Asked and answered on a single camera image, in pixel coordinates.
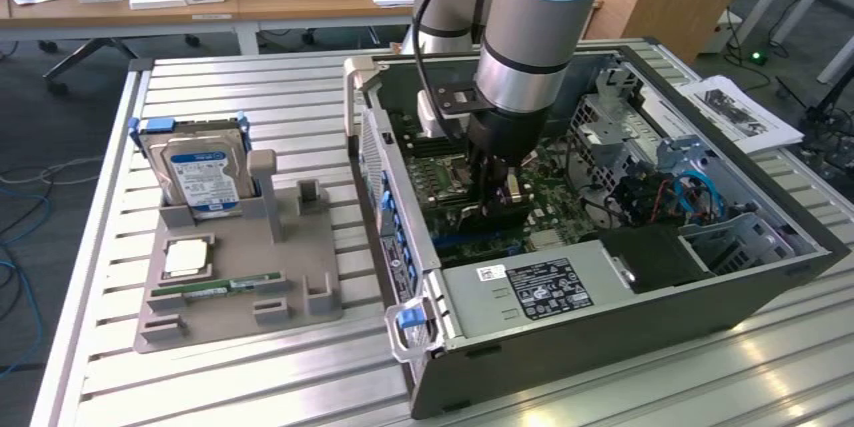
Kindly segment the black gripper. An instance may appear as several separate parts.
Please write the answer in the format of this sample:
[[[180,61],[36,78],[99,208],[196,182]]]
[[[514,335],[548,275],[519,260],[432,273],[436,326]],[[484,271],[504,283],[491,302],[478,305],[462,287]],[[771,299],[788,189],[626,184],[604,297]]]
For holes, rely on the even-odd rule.
[[[470,166],[492,172],[518,168],[539,142],[547,117],[546,109],[532,113],[503,109],[472,113],[467,127]]]

